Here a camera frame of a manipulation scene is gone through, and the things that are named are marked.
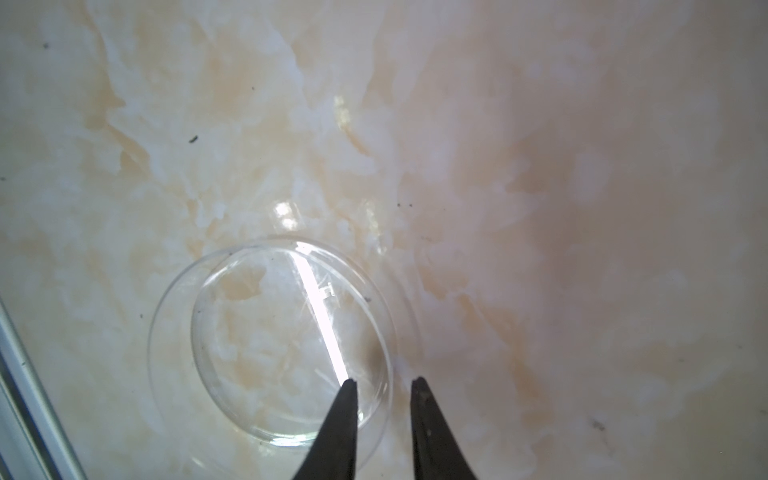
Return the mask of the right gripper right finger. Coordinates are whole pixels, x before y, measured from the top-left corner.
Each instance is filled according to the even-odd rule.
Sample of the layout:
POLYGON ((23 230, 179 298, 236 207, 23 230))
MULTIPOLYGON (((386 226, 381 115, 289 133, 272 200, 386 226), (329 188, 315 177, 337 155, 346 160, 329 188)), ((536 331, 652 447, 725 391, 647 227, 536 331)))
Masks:
POLYGON ((424 377, 412 382, 410 418, 416 480, 477 479, 424 377))

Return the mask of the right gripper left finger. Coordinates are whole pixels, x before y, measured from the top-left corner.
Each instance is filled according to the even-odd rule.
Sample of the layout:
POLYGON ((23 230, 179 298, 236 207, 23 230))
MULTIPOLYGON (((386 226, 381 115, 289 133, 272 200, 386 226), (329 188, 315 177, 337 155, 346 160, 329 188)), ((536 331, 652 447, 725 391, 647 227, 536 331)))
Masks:
POLYGON ((352 480, 356 475, 357 382, 341 385, 294 480, 352 480))

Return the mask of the clear petri dish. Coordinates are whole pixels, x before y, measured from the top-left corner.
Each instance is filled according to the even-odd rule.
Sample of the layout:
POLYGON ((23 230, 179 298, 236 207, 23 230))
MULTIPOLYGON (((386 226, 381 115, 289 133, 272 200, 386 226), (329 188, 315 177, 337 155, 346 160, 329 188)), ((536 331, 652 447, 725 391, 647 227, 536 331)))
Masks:
POLYGON ((288 479, 344 381, 358 387, 357 462, 391 416, 387 302, 341 253, 296 236, 213 252, 153 315, 150 386, 168 435, 208 479, 288 479))

